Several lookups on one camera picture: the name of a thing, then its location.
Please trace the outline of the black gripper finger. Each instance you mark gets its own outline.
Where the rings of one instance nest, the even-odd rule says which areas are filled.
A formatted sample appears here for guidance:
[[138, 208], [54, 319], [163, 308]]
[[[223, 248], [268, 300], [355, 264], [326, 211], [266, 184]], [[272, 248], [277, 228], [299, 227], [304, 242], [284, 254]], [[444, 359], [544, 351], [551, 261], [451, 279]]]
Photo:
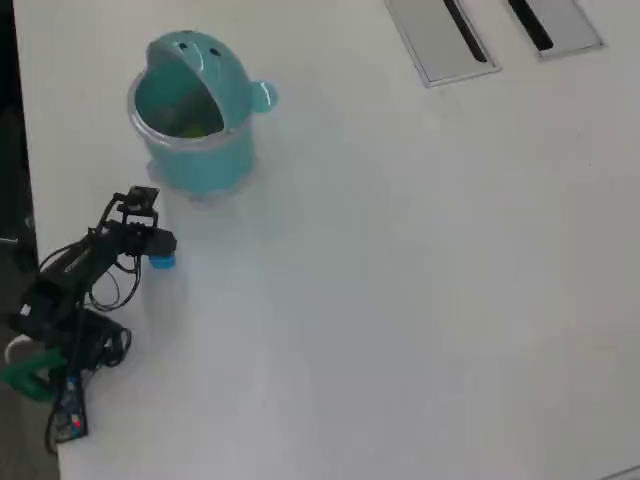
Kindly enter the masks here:
[[171, 231], [154, 228], [149, 237], [150, 257], [171, 257], [177, 248], [177, 240]]

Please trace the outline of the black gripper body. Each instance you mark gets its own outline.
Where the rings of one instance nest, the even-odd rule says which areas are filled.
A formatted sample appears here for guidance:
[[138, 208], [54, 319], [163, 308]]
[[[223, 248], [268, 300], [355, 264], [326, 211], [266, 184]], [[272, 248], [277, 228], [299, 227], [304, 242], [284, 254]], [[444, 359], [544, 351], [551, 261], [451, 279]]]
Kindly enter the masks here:
[[119, 223], [118, 254], [130, 257], [159, 256], [160, 247], [155, 240], [157, 223]]

